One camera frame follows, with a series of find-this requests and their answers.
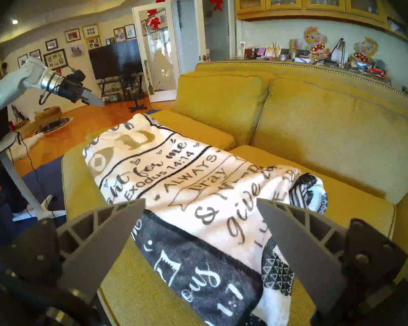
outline rug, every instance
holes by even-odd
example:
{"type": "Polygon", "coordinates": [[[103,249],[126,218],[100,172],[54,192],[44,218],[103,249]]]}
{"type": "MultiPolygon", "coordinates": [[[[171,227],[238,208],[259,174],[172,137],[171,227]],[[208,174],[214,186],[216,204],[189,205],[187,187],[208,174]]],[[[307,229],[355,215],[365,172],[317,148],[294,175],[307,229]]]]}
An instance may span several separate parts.
{"type": "MultiPolygon", "coordinates": [[[[63,189],[62,189],[62,169],[61,169],[62,157],[42,165],[36,169],[38,172],[39,181],[41,182],[44,192],[46,195],[53,195],[53,198],[49,209],[51,210],[64,210],[65,203],[63,200],[63,189]]],[[[44,200],[44,195],[36,180],[35,172],[32,171],[27,175],[22,177],[25,184],[28,186],[30,191],[33,193],[34,197],[42,202],[44,200]]],[[[0,209],[0,243],[2,245],[8,244],[11,240],[17,237],[25,229],[37,222],[36,218],[30,218],[27,220],[22,220],[18,222],[12,221],[13,214],[8,204],[5,204],[0,209]]],[[[60,227],[66,222],[66,216],[58,217],[54,219],[54,223],[57,227],[60,227]]]]}

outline framed photo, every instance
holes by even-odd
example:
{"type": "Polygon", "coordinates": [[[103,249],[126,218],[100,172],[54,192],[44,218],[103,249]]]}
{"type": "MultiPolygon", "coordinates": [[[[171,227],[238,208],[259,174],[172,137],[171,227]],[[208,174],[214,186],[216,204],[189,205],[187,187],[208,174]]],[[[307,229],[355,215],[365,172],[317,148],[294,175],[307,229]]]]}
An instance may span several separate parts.
{"type": "Polygon", "coordinates": [[[44,64],[50,70],[61,69],[68,66],[65,49],[56,50],[44,55],[44,64]]]}
{"type": "Polygon", "coordinates": [[[123,42],[126,40],[125,28],[122,26],[120,28],[114,29],[115,43],[123,42]]]}
{"type": "MultiPolygon", "coordinates": [[[[154,15],[154,18],[158,17],[160,24],[159,24],[159,29],[160,30],[164,30],[166,28],[168,28],[168,20],[166,18],[166,10],[160,10],[158,12],[156,12],[156,14],[154,15]]],[[[151,29],[151,33],[156,32],[156,30],[153,30],[153,27],[150,28],[151,29]]]]}
{"type": "Polygon", "coordinates": [[[148,29],[147,29],[147,20],[143,20],[140,23],[140,26],[142,27],[142,33],[144,36],[148,34],[148,29]]]}
{"type": "Polygon", "coordinates": [[[106,38],[106,45],[115,44],[115,38],[106,38]]]}
{"type": "Polygon", "coordinates": [[[89,38],[86,40],[86,43],[88,44],[88,49],[96,49],[101,46],[101,39],[99,37],[94,37],[94,38],[89,38]]]}
{"type": "Polygon", "coordinates": [[[67,43],[71,43],[81,39],[80,28],[65,31],[65,40],[67,43]]]}
{"type": "Polygon", "coordinates": [[[57,49],[59,46],[57,45],[57,38],[54,40],[48,40],[45,42],[45,47],[47,48],[47,51],[51,51],[54,49],[57,49]]]}
{"type": "Polygon", "coordinates": [[[29,56],[27,54],[22,55],[21,57],[18,57],[17,61],[18,61],[18,67],[21,67],[29,58],[29,56]]]}
{"type": "Polygon", "coordinates": [[[83,45],[82,44],[73,44],[70,46],[71,57],[78,57],[83,55],[83,45]]]}
{"type": "Polygon", "coordinates": [[[134,29],[134,24],[129,24],[124,27],[125,35],[127,38],[135,38],[136,37],[136,30],[134,29]]]}
{"type": "Polygon", "coordinates": [[[40,49],[32,51],[31,53],[29,53],[29,55],[30,55],[30,57],[38,58],[40,61],[42,61],[41,50],[40,49]]]}
{"type": "Polygon", "coordinates": [[[83,30],[83,37],[85,37],[85,39],[100,35],[100,33],[98,32],[98,24],[91,24],[91,25],[83,26],[82,30],[83,30]]]}

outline blanket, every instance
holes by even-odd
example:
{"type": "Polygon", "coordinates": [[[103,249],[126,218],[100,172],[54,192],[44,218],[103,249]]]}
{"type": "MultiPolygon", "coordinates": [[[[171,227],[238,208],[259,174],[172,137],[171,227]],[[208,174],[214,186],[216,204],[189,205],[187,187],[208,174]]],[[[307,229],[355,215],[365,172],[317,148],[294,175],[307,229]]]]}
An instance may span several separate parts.
{"type": "Polygon", "coordinates": [[[104,132],[83,155],[107,203],[145,198],[131,238],[206,324],[287,324],[294,273],[256,200],[323,213],[320,179],[255,166],[146,114],[104,132]]]}

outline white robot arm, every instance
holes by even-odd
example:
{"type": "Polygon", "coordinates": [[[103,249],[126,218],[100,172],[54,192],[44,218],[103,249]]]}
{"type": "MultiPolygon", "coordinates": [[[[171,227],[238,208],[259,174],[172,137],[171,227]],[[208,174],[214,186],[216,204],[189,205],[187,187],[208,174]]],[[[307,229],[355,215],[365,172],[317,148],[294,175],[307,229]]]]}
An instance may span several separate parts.
{"type": "Polygon", "coordinates": [[[0,110],[33,87],[57,94],[73,103],[82,99],[86,104],[104,106],[103,100],[75,79],[68,79],[47,68],[39,59],[29,57],[20,69],[7,74],[0,81],[0,110]]]}

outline sofa back cushion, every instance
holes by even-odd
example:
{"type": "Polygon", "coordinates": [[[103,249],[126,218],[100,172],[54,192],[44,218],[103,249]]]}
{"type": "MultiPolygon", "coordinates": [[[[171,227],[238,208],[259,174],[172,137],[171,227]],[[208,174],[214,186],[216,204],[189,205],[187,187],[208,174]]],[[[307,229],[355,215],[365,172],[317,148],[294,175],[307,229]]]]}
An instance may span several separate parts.
{"type": "Polygon", "coordinates": [[[277,78],[252,146],[396,204],[408,192],[408,100],[334,76],[277,78]]]}
{"type": "Polygon", "coordinates": [[[178,81],[173,111],[231,134],[236,146],[248,145],[275,77],[272,73],[190,72],[178,81]]]}

